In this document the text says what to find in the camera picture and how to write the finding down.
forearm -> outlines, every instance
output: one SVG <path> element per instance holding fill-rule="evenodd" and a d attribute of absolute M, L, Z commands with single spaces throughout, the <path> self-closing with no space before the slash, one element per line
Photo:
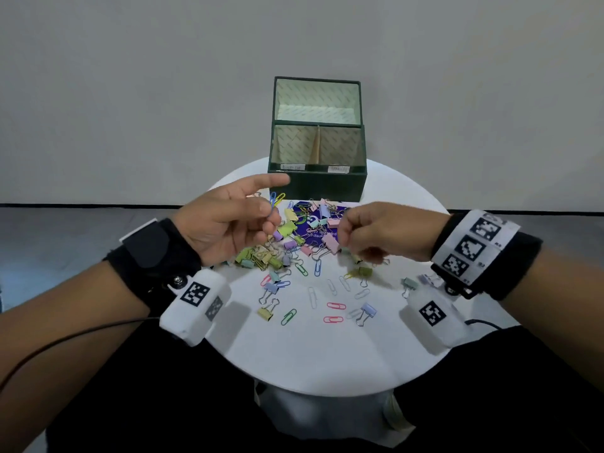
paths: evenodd
<path fill-rule="evenodd" d="M 107 262 L 92 266 L 0 315 L 0 380 L 26 355 L 49 342 L 147 315 L 148 307 Z M 0 450 L 24 449 L 137 326 L 117 326 L 74 338 L 27 363 L 0 394 Z"/>
<path fill-rule="evenodd" d="M 604 391 L 604 271 L 543 249 L 501 303 Z"/>

hand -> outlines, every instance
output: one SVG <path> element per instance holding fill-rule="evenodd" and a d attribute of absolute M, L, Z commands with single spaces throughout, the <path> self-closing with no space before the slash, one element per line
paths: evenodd
<path fill-rule="evenodd" d="M 450 215 L 411 206 L 373 202 L 347 210 L 338 240 L 367 262 L 380 264 L 389 254 L 429 261 Z"/>
<path fill-rule="evenodd" d="M 203 266 L 218 264 L 247 246 L 265 243 L 281 224 L 279 212 L 267 199 L 246 196 L 288 183 L 285 173 L 248 176 L 207 191 L 171 219 Z"/>

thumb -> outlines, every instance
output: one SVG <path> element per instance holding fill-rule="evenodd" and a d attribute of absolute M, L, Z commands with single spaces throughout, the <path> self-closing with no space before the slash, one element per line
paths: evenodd
<path fill-rule="evenodd" d="M 271 209 L 272 207 L 268 200 L 262 197 L 216 200 L 212 204 L 210 216 L 216 222 L 250 221 L 252 219 L 268 217 Z"/>
<path fill-rule="evenodd" d="M 377 247 L 382 245 L 383 238 L 378 226 L 370 224 L 365 227 L 359 227 L 352 231 L 348 248 L 352 254 L 358 254 L 367 248 Z"/>

black wrist strap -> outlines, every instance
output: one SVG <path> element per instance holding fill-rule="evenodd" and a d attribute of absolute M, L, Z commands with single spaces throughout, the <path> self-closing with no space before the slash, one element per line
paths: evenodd
<path fill-rule="evenodd" d="M 128 289 L 160 316 L 174 300 L 168 284 L 177 277 L 185 281 L 201 270 L 201 259 L 170 219 L 153 223 L 125 240 L 104 258 Z"/>
<path fill-rule="evenodd" d="M 449 222 L 436 239 L 431 257 L 434 257 L 436 251 L 438 251 L 466 214 L 456 213 L 451 216 Z M 469 298 L 479 292 L 486 292 L 495 300 L 502 301 L 518 285 L 533 265 L 534 259 L 541 250 L 542 243 L 543 240 L 537 237 L 525 234 L 524 232 L 517 232 L 499 256 L 495 258 L 491 265 L 469 287 L 472 292 L 470 295 L 465 290 L 467 286 L 436 264 L 432 265 L 432 270 L 447 283 L 449 288 L 464 297 Z"/>

black cable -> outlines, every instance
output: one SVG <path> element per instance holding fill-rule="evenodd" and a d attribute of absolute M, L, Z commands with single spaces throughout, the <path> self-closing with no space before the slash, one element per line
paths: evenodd
<path fill-rule="evenodd" d="M 502 327 L 499 327 L 496 324 L 493 324 L 492 322 L 489 322 L 489 321 L 484 321 L 484 320 L 467 320 L 467 321 L 465 321 L 465 323 L 468 325 L 476 324 L 477 322 L 479 322 L 480 324 L 486 324 L 487 326 L 490 326 L 490 327 L 494 327 L 497 330 L 503 330 Z"/>
<path fill-rule="evenodd" d="M 91 332 L 96 332 L 97 330 L 101 330 L 101 329 L 107 329 L 108 327 L 123 326 L 124 324 L 132 324 L 133 322 L 143 322 L 143 321 L 147 321 L 147 320 L 159 320 L 159 317 L 158 316 L 148 316 L 147 318 L 134 318 L 133 320 L 108 322 L 107 324 L 102 324 L 101 326 L 91 327 L 88 329 L 84 329 L 80 332 L 76 332 L 76 333 L 67 335 L 63 338 L 57 339 L 53 342 L 50 342 L 50 343 L 44 345 L 42 348 L 38 348 L 34 352 L 27 355 L 25 358 L 21 359 L 19 361 L 19 364 L 15 365 L 13 367 L 13 369 L 8 373 L 8 375 L 6 375 L 4 377 L 4 380 L 2 381 L 2 383 L 0 383 L 0 395 L 2 395 L 2 392 L 4 391 L 4 388 L 6 387 L 6 385 L 10 381 L 10 379 L 14 376 L 14 374 L 16 374 L 19 371 L 19 369 L 21 367 L 26 365 L 30 360 L 35 358 L 40 353 L 43 353 L 44 351 L 54 347 L 55 345 L 58 345 L 59 343 L 67 342 L 67 340 L 71 340 L 72 338 L 79 337 L 80 335 L 89 334 Z"/>

